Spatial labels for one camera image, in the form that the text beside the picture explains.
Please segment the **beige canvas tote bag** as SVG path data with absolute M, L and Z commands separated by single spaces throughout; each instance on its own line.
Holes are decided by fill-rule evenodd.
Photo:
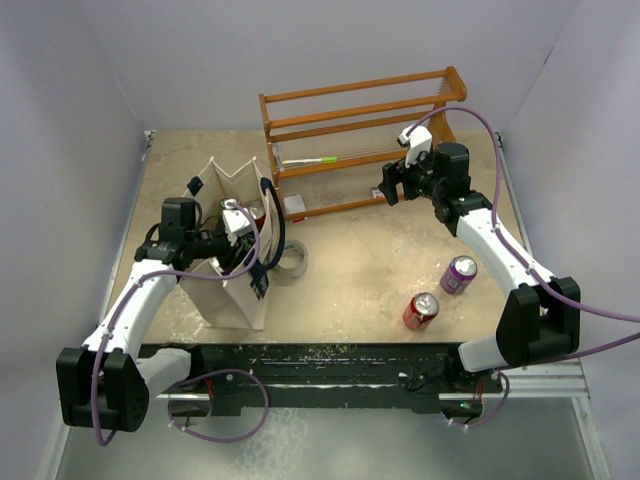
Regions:
M 218 231 L 229 240 L 222 220 L 220 202 L 234 199 L 247 209 L 254 201 L 261 201 L 266 209 L 264 226 L 259 230 L 258 261 L 252 269 L 230 280 L 214 264 L 213 256 L 196 260 L 189 270 L 208 278 L 184 278 L 180 285 L 194 303 L 202 317 L 216 328 L 261 330 L 266 315 L 269 271 L 279 262 L 284 250 L 284 214 L 271 181 L 251 159 L 231 174 L 226 173 L 213 159 L 189 182 L 185 192 L 202 207 L 201 226 Z

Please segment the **red cola can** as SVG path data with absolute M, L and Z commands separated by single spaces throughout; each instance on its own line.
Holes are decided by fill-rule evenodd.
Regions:
M 266 209 L 261 201 L 251 202 L 247 209 L 251 213 L 259 230 L 264 226 L 266 219 Z
M 437 317 L 439 310 L 439 303 L 432 293 L 418 293 L 411 298 L 403 313 L 404 324 L 410 330 L 422 330 Z

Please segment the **purple soda can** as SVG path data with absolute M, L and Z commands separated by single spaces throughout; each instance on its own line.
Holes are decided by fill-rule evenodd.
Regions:
M 462 294 L 478 273 L 477 263 L 468 255 L 454 257 L 440 279 L 442 289 L 451 294 Z

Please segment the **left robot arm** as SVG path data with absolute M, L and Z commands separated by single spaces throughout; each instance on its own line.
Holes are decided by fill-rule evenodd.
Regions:
M 202 387 L 204 365 L 183 348 L 163 348 L 149 358 L 139 352 L 156 313 L 182 279 L 193 279 L 190 266 L 212 257 L 240 252 L 239 240 L 259 234 L 253 216 L 227 200 L 220 226 L 205 228 L 204 212 L 193 198 L 166 199 L 161 220 L 137 248 L 134 264 L 111 310 L 77 348 L 65 348 L 56 360 L 63 422 L 103 430 L 134 432 L 150 401 L 177 385 L 184 392 Z

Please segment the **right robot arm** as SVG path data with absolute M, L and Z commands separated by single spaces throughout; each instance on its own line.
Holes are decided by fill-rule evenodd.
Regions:
M 469 151 L 441 143 L 382 168 L 379 189 L 389 205 L 425 197 L 436 218 L 484 264 L 506 297 L 494 334 L 459 345 L 445 366 L 446 383 L 467 391 L 480 372 L 552 361 L 579 346 L 580 313 L 561 299 L 577 301 L 580 288 L 537 264 L 492 214 L 491 202 L 471 187 Z

